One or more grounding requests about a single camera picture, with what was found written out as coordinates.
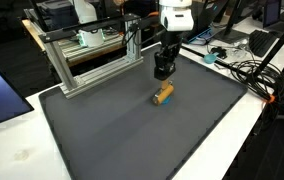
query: metal extrusion frame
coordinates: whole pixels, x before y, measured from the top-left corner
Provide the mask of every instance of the metal extrusion frame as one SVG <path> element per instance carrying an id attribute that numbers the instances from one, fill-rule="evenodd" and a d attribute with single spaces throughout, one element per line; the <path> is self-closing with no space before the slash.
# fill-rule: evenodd
<path id="1" fill-rule="evenodd" d="M 132 37 L 127 44 L 127 55 L 110 62 L 104 66 L 88 71 L 82 75 L 73 77 L 70 68 L 67 65 L 67 59 L 57 41 L 44 43 L 44 47 L 49 59 L 55 67 L 60 79 L 62 80 L 61 90 L 66 98 L 72 98 L 82 92 L 101 84 L 112 77 L 115 77 L 143 62 L 141 56 L 141 31 L 129 32 L 129 27 L 133 23 L 138 23 L 139 19 L 133 19 L 125 22 L 126 39 Z"/>

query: yellow cylinder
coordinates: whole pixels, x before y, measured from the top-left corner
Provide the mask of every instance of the yellow cylinder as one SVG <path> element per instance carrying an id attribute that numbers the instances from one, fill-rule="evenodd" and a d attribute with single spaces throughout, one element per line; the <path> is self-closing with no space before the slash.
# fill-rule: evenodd
<path id="1" fill-rule="evenodd" d="M 158 96 L 157 105 L 162 104 L 162 102 L 170 96 L 170 94 L 173 92 L 174 87 L 172 85 L 168 85 L 166 89 L 164 89 L 161 94 Z"/>

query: gray mat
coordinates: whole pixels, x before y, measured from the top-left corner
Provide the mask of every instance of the gray mat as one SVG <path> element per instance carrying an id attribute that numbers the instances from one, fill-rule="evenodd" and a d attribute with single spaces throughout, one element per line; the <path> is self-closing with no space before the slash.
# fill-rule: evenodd
<path id="1" fill-rule="evenodd" d="M 156 46 L 144 63 L 67 100 L 59 88 L 40 101 L 73 179 L 170 179 L 227 111 L 241 84 L 186 57 L 176 59 L 175 91 L 167 105 L 151 98 Z"/>

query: white table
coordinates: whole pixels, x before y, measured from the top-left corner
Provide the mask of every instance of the white table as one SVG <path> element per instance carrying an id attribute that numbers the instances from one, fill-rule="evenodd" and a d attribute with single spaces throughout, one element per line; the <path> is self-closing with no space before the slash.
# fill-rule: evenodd
<path id="1" fill-rule="evenodd" d="M 255 22 L 248 18 L 238 24 L 235 29 L 251 33 L 256 28 Z M 206 47 L 189 47 L 206 54 Z M 190 52 L 182 49 L 180 53 L 203 64 L 200 57 Z M 284 47 L 278 52 L 272 63 L 280 69 L 284 68 Z M 227 70 L 218 70 L 212 64 L 204 65 L 230 76 Z M 35 108 L 33 112 L 0 124 L 1 180 L 70 179 L 40 106 L 39 94 L 27 98 Z M 210 133 L 174 179 L 222 179 L 261 111 L 262 101 L 259 98 L 250 92 L 244 95 Z"/>

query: table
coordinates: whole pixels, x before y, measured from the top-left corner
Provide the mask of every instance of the table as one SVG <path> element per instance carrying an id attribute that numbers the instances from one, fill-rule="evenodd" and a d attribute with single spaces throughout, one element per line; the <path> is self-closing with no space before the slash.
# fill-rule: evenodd
<path id="1" fill-rule="evenodd" d="M 250 33 L 257 28 L 255 23 L 248 18 L 239 23 L 235 29 Z M 189 47 L 199 52 L 206 51 L 206 47 Z M 227 70 L 219 70 L 212 64 L 204 64 L 200 57 L 190 52 L 182 49 L 180 53 L 230 77 Z M 284 47 L 271 63 L 280 69 L 284 68 Z M 33 112 L 0 124 L 0 179 L 70 179 L 41 109 L 39 94 L 27 98 L 35 108 Z M 262 101 L 253 93 L 248 92 L 244 95 L 204 140 L 174 179 L 222 179 L 259 117 L 262 111 L 261 106 Z M 23 158 L 25 152 L 28 154 L 26 159 Z"/>
<path id="2" fill-rule="evenodd" d="M 39 38 L 39 34 L 41 33 L 41 29 L 33 24 L 29 19 L 22 20 L 22 24 L 25 27 L 25 29 L 30 33 L 32 38 L 35 40 L 37 45 L 40 47 L 42 52 L 45 52 L 45 46 L 41 39 Z M 92 48 L 92 50 L 89 50 L 88 48 L 81 48 L 78 43 L 66 43 L 67 40 L 61 40 L 59 43 L 61 44 L 61 48 L 65 50 L 64 54 L 66 58 L 68 59 L 68 66 L 73 67 L 75 65 L 78 65 L 80 63 L 86 62 L 88 60 L 92 60 L 94 58 L 100 57 L 102 55 L 108 54 L 110 52 L 114 52 L 116 50 L 119 50 L 123 48 L 124 46 L 121 44 L 122 37 L 118 37 L 115 39 L 108 40 L 108 36 L 105 36 L 106 41 L 103 45 L 103 47 L 98 48 Z M 74 57 L 69 57 L 69 54 L 74 54 L 76 51 L 79 51 L 79 55 Z"/>

